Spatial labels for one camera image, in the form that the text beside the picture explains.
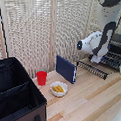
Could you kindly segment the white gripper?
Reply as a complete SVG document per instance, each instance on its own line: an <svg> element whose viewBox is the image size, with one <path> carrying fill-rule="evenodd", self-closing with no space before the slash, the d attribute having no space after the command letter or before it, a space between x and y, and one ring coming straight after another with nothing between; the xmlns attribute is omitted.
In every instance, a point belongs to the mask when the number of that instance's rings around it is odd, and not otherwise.
<svg viewBox="0 0 121 121"><path fill-rule="evenodd" d="M82 50L83 46L84 46L84 40L78 41L78 43L77 43L77 49L78 50Z"/></svg>

